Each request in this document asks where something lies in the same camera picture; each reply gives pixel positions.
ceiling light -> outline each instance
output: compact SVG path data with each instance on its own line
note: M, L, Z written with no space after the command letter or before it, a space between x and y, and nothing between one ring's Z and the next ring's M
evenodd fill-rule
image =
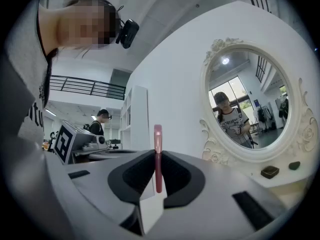
M222 64L223 65L226 65L226 64L228 64L229 63L229 59L228 58L225 58L223 61L222 61Z
M54 113L52 113L51 111L49 111L48 109L45 109L45 111L49 112L51 115L56 117L56 115Z

mirror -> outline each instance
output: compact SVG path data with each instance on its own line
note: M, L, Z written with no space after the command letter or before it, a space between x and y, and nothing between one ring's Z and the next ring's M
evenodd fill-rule
M225 134L248 149L265 148L281 136L290 105L281 72L245 49L223 54L212 64L209 102Z

railing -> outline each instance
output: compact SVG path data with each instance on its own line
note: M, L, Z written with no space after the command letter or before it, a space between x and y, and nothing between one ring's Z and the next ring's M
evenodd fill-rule
M52 75L50 90L124 100L126 87L71 76Z
M262 7L263 10L266 10L268 13L272 13L271 11L269 11L268 0L259 0L260 2L258 0L255 0L255 1L250 0L250 1L253 6L258 6L259 8ZM259 56L258 63L256 66L255 76L259 79L260 83L262 82L262 78L264 77L266 66L267 66L267 62L265 61L265 59Z

cap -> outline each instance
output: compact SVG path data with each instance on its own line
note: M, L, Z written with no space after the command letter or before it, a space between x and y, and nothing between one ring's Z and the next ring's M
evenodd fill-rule
M228 96L220 91L220 92L217 92L214 96L213 96L213 99L214 99L214 102L218 105L219 103L221 102L224 102L225 100L229 100Z

